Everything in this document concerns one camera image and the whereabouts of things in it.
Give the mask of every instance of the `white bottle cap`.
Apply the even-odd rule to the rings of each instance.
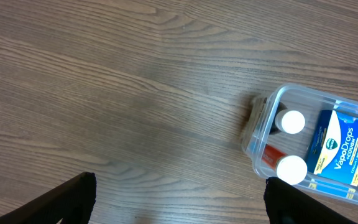
[[[290,185],[299,184],[308,173],[306,162],[299,156],[285,156],[276,166],[277,177]]]
[[[305,127],[305,117],[296,110],[282,110],[275,118],[277,128],[288,134],[296,134]]]

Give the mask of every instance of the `clear plastic container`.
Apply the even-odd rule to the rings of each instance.
[[[282,85],[270,96],[257,96],[253,104],[250,120],[243,131],[241,145],[242,150],[252,159],[256,174],[265,179],[276,176],[275,171],[262,160],[266,144],[288,155],[306,159],[321,110],[340,110],[358,114],[357,101],[295,84]],[[306,124],[300,133],[269,134],[276,110],[283,104],[288,109],[300,111],[304,115]],[[343,184],[314,175],[312,172],[308,172],[304,181],[295,187],[358,205],[358,186]]]

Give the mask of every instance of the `cough drops package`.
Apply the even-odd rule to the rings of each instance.
[[[358,185],[358,118],[334,110],[321,111],[309,146],[308,171]]]

